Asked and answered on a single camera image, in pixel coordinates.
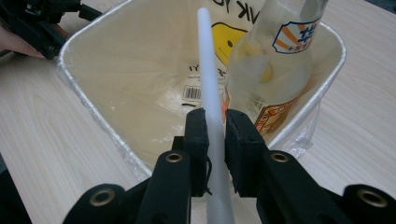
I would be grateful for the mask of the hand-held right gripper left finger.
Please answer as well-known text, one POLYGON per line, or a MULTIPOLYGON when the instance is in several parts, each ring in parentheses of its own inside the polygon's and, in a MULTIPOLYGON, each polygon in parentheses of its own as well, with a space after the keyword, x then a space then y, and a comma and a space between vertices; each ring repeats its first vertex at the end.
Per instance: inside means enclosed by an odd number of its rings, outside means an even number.
POLYGON ((205 110, 197 108, 186 116, 184 135, 175 136, 173 150, 186 152, 191 158, 191 196, 203 197, 208 192, 210 161, 207 156, 209 139, 205 110))

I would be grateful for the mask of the white plastic tube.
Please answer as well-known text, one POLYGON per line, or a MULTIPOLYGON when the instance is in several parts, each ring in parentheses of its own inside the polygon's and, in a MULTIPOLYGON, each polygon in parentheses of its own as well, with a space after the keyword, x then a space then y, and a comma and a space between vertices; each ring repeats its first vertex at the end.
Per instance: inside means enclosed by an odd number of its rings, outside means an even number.
POLYGON ((199 69, 202 106, 209 137, 208 157, 212 170, 208 180, 210 194, 206 201, 207 224, 234 224, 230 177, 225 164, 224 131, 209 10, 197 10, 199 69))

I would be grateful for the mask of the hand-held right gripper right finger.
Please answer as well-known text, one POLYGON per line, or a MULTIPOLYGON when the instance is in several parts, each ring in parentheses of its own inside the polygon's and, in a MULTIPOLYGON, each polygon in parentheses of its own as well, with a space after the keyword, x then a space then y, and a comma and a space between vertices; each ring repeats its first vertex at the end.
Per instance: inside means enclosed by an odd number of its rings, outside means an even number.
POLYGON ((241 197, 256 197, 261 182, 262 154, 265 141, 250 118, 243 112, 226 111, 225 162, 234 191, 241 197))

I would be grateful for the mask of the clear glass bottle with label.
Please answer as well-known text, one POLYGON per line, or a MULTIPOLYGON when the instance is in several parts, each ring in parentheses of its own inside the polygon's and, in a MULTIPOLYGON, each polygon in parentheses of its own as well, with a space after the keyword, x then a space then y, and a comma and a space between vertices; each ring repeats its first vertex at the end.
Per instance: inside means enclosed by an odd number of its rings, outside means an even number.
POLYGON ((273 132, 306 86, 310 46, 329 0, 265 0, 258 19, 233 47, 227 65, 229 107, 258 132, 273 132))

